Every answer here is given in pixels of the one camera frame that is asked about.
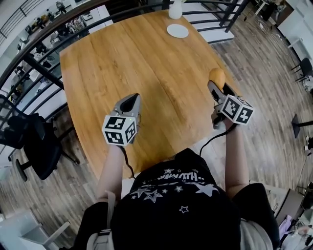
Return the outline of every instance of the white vase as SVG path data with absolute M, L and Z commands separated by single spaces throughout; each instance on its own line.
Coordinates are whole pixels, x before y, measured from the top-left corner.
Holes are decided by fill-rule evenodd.
M 182 16 L 182 6 L 181 0 L 175 0 L 174 3 L 170 6 L 168 15 L 172 19 L 179 19 Z

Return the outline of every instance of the black t-shirt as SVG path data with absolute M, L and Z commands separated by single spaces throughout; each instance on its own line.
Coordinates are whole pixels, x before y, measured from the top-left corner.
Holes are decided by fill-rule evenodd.
M 111 220 L 115 250 L 130 246 L 239 250 L 241 218 L 262 226 L 276 249 L 278 226 L 264 186 L 249 185 L 230 200 L 216 186 L 205 161 L 183 152 L 142 172 L 115 207 Z M 75 249 L 86 249 L 90 235 L 106 229 L 107 209 L 108 204 L 101 202 L 86 210 Z

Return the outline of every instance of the black metal railing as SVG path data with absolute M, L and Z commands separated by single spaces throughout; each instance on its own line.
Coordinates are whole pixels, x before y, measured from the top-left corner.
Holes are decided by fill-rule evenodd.
M 0 28 L 0 45 L 10 35 L 13 29 L 44 0 L 27 0 L 25 1 Z
M 131 13 L 134 15 L 146 13 L 146 12 L 151 12 L 153 11 L 154 8 L 156 7 L 162 7 L 162 9 L 169 8 L 170 4 L 173 3 L 172 1 L 169 0 L 163 0 L 160 3 L 154 3 L 154 4 L 146 4 L 146 5 L 141 5 L 141 2 L 138 2 L 139 6 L 131 9 L 127 9 L 124 11 L 121 11 L 119 13 L 110 15 L 109 17 L 103 18 L 99 21 L 96 21 L 73 34 L 68 34 L 65 37 L 62 38 L 60 42 L 58 42 L 57 45 L 54 45 L 51 49 L 46 51 L 41 58 L 38 60 L 35 60 L 34 57 L 31 54 L 31 51 L 36 48 L 45 38 L 47 38 L 49 35 L 51 35 L 53 32 L 58 30 L 60 27 L 64 26 L 66 23 L 70 22 L 76 17 L 79 17 L 83 13 L 92 10 L 98 6 L 104 5 L 107 1 L 109 0 L 91 0 L 89 2 L 86 2 L 71 11 L 67 12 L 66 14 L 60 16 L 58 19 L 56 19 L 54 22 L 52 22 L 50 25 L 48 25 L 45 29 L 41 30 L 39 34 L 34 38 L 34 40 L 30 41 L 29 44 L 19 52 L 19 54 L 13 59 L 13 61 L 9 64 L 9 66 L 6 68 L 4 73 L 0 77 L 0 88 L 4 86 L 6 81 L 8 80 L 9 76 L 12 74 L 12 72 L 18 67 L 18 65 L 21 64 L 21 62 L 24 62 L 26 65 L 30 67 L 30 69 L 25 70 L 24 74 L 21 75 L 21 77 L 18 79 L 18 81 L 12 86 L 12 89 L 10 92 L 7 94 L 7 98 L 12 97 L 14 95 L 16 89 L 18 86 L 23 84 L 25 82 L 25 79 L 28 79 L 29 74 L 32 72 L 32 70 L 36 70 L 37 72 L 40 73 L 40 76 L 31 82 L 29 86 L 23 91 L 23 93 L 15 100 L 14 105 L 19 105 L 27 96 L 27 94 L 35 88 L 35 86 L 38 86 L 40 84 L 40 81 L 45 78 L 48 84 L 41 89 L 40 92 L 38 92 L 36 95 L 34 95 L 27 103 L 25 103 L 24 107 L 22 108 L 22 112 L 27 112 L 27 113 L 34 113 L 38 111 L 40 107 L 42 107 L 46 102 L 48 102 L 53 96 L 55 96 L 57 93 L 60 91 L 64 90 L 63 83 L 60 81 L 62 75 L 55 75 L 54 71 L 56 69 L 60 69 L 60 62 L 56 62 L 54 65 L 51 65 L 49 68 L 45 67 L 43 65 L 44 61 L 51 55 L 53 54 L 54 56 L 58 57 L 58 50 L 60 48 L 66 47 L 69 44 L 71 44 L 73 41 L 76 41 L 82 37 L 84 37 L 86 34 L 89 33 L 89 30 L 91 28 L 94 28 L 100 24 L 103 24 L 107 21 L 114 20 L 116 18 L 122 18 L 122 17 L 129 17 Z M 210 1 L 210 0 L 188 0 L 186 3 L 215 3 L 215 4 L 225 4 L 226 6 L 231 6 L 230 8 L 226 9 L 225 11 L 223 10 L 207 10 L 207 11 L 189 11 L 189 12 L 184 12 L 183 15 L 194 15 L 194 14 L 205 14 L 205 13 L 211 13 L 211 14 L 223 14 L 224 16 L 222 18 L 218 19 L 211 19 L 211 20 L 201 20 L 201 21 L 192 21 L 191 24 L 198 24 L 198 23 L 210 23 L 210 22 L 224 22 L 223 25 L 217 26 L 217 27 L 209 27 L 205 29 L 198 29 L 199 32 L 204 31 L 204 30 L 212 30 L 212 29 L 225 29 L 228 31 L 237 17 L 240 15 L 244 7 L 246 6 L 246 3 L 248 0 L 244 1 L 244 4 L 237 4 L 236 1 L 233 2 L 224 2 L 224 1 Z M 234 8 L 238 6 L 239 11 L 233 11 Z M 24 12 L 27 15 L 27 11 L 29 11 L 32 8 L 32 5 L 28 5 L 28 8 L 24 8 Z M 53 87 L 53 85 L 57 85 L 58 88 L 53 91 L 51 94 L 49 94 L 43 101 L 41 101 L 37 106 L 35 106 L 32 110 L 29 110 L 30 106 L 43 94 L 45 93 L 48 89 Z

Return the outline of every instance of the floor lamp base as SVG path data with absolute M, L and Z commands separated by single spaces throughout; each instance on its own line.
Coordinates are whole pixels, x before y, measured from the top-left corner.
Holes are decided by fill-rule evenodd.
M 298 116 L 296 114 L 295 114 L 291 124 L 292 124 L 292 128 L 293 128 L 294 137 L 297 138 L 299 133 L 300 133 L 301 128 L 298 126 L 299 120 L 298 120 Z

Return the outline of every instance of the person's hand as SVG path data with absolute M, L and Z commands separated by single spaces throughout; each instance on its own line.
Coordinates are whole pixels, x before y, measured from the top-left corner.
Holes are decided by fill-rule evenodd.
M 226 127 L 226 130 L 228 130 L 234 123 L 229 120 L 227 117 L 225 118 L 224 120 L 224 123 L 225 123 L 225 127 Z

